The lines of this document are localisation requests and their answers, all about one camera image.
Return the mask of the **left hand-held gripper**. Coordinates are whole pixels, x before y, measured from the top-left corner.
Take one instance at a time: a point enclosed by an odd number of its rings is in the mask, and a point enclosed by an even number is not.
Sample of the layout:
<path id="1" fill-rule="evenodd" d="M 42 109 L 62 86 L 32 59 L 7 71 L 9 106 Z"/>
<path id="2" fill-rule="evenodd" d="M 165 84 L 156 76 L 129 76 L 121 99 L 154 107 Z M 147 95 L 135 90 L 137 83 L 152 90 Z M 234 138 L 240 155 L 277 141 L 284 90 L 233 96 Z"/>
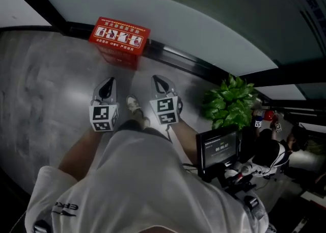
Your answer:
<path id="1" fill-rule="evenodd" d="M 112 132 L 119 118 L 117 84 L 114 77 L 102 81 L 93 91 L 89 106 L 90 124 L 95 132 Z"/>

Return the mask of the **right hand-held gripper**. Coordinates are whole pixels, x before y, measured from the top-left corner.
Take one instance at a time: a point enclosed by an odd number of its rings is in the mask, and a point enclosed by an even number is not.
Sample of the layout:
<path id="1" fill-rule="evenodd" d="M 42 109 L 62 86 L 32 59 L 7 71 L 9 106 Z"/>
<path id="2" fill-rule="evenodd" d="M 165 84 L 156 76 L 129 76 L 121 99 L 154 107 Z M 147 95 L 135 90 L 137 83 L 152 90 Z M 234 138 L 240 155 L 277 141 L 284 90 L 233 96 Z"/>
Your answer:
<path id="1" fill-rule="evenodd" d="M 177 95 L 175 84 L 162 75 L 151 78 L 151 108 L 159 125 L 170 125 L 179 122 L 182 103 Z"/>

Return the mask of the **person's left forearm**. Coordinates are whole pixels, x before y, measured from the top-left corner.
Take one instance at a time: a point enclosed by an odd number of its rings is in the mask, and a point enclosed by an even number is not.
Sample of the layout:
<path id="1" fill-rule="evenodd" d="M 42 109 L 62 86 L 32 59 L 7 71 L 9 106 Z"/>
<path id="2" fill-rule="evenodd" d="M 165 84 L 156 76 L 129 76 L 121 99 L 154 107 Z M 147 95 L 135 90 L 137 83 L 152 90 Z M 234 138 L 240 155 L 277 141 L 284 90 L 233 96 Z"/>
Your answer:
<path id="1" fill-rule="evenodd" d="M 103 134 L 89 128 L 64 155 L 58 169 L 77 181 L 82 180 L 93 163 Z"/>

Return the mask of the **person's right forearm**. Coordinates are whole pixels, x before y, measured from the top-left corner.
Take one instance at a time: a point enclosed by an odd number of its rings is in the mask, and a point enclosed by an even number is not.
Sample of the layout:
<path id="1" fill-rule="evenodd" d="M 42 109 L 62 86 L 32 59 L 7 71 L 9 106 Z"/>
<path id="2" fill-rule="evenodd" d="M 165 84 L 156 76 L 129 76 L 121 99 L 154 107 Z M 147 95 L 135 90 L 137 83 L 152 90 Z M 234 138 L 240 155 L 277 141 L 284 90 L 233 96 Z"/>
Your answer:
<path id="1" fill-rule="evenodd" d="M 178 123 L 172 124 L 171 128 L 190 162 L 197 166 L 198 157 L 196 136 L 198 133 L 181 118 Z"/>

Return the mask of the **dark red glossy object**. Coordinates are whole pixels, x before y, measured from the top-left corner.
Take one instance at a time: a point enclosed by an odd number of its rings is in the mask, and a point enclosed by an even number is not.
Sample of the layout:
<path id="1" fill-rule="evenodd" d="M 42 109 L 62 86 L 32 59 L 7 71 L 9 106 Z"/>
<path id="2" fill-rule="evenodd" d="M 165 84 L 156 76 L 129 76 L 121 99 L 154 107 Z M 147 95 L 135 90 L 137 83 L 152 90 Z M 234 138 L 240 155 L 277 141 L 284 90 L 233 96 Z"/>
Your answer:
<path id="1" fill-rule="evenodd" d="M 253 117 L 257 121 L 271 121 L 271 122 L 277 122 L 278 121 L 278 115 L 273 110 L 265 110 L 265 109 L 256 109 L 253 111 Z"/>

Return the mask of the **person's white shoe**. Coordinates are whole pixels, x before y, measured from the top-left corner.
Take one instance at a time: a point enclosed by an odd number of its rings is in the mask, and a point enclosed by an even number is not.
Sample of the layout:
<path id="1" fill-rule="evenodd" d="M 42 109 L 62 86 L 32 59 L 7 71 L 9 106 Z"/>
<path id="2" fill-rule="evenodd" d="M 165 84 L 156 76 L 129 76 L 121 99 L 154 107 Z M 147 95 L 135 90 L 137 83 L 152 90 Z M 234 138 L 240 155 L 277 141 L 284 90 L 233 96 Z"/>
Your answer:
<path id="1" fill-rule="evenodd" d="M 139 104 L 138 99 L 134 95 L 129 95 L 126 98 L 126 104 L 129 109 L 129 111 L 132 113 L 132 115 L 139 115 L 143 117 L 143 111 Z"/>

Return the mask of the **person's leg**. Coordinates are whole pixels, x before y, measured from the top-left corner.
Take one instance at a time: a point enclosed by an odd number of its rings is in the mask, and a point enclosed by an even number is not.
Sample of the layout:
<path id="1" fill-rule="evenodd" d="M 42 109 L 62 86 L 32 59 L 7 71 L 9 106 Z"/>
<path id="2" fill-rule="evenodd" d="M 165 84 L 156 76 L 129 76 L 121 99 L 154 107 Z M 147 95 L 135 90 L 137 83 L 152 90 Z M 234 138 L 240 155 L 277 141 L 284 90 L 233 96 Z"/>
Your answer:
<path id="1" fill-rule="evenodd" d="M 150 119 L 144 115 L 141 109 L 136 109 L 132 114 L 132 118 L 138 122 L 142 130 L 150 127 Z"/>

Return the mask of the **person's dark shorts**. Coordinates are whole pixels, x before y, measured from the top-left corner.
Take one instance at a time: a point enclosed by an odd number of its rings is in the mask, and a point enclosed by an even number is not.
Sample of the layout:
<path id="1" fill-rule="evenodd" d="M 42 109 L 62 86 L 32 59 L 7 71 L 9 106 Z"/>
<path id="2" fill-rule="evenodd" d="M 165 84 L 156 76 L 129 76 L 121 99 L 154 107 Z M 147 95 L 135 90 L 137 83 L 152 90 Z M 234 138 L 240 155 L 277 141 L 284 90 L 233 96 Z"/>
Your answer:
<path id="1" fill-rule="evenodd" d="M 161 138 L 163 138 L 165 140 L 170 141 L 166 136 L 164 136 L 158 130 L 156 130 L 154 128 L 151 128 L 151 127 L 142 128 L 141 125 L 136 120 L 133 120 L 133 119 L 127 120 L 122 125 L 120 125 L 118 127 L 118 129 L 116 130 L 116 133 L 119 132 L 119 131 L 140 132 L 140 133 L 145 133 L 145 134 L 149 134 L 149 135 L 158 136 L 158 137 L 161 137 Z"/>

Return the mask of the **green potted plant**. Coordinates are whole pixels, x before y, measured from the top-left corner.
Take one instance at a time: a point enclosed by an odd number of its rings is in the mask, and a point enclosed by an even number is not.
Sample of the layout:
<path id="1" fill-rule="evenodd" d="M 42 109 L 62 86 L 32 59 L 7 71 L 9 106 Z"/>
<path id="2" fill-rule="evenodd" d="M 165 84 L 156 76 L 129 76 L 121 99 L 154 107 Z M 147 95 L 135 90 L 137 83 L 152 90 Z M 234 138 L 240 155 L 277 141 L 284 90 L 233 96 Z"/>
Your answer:
<path id="1" fill-rule="evenodd" d="M 202 115 L 211 121 L 213 130 L 235 126 L 238 130 L 252 121 L 252 105 L 256 100 L 254 84 L 229 75 L 216 89 L 208 90 L 202 102 Z"/>

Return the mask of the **black monitor screen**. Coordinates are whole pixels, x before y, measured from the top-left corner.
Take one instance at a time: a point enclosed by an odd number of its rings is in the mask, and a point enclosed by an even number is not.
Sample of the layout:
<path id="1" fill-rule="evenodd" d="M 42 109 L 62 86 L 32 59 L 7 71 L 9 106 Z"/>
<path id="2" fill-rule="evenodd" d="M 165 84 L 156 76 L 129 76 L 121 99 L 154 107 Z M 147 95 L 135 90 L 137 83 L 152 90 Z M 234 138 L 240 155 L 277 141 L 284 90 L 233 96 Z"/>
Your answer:
<path id="1" fill-rule="evenodd" d="M 224 176 L 239 155 L 239 133 L 235 125 L 196 135 L 198 176 L 209 183 Z"/>

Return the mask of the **person's white shirt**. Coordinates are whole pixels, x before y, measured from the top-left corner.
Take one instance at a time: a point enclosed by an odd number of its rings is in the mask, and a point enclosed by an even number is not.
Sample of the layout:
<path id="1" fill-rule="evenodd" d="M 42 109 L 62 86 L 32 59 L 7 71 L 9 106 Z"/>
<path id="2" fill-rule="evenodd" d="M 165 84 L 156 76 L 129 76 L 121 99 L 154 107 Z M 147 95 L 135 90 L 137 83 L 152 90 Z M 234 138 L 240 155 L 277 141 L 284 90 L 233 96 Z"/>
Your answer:
<path id="1" fill-rule="evenodd" d="M 81 180 L 40 169 L 25 216 L 27 233 L 265 233 L 263 204 L 250 211 L 185 171 L 166 139 L 119 131 L 95 171 Z"/>

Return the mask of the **black monitor mount rig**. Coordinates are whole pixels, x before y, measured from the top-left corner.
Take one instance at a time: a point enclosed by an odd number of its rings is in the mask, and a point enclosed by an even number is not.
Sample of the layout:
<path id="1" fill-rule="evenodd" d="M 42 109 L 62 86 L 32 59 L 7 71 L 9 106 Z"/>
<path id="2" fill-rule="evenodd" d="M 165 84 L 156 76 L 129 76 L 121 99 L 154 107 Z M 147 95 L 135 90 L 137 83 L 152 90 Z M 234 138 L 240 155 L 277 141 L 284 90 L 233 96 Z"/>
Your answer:
<path id="1" fill-rule="evenodd" d="M 251 183 L 253 176 L 243 175 L 233 169 L 225 169 L 217 176 L 223 190 L 231 196 L 236 196 L 239 192 L 248 192 L 256 187 L 256 184 Z"/>

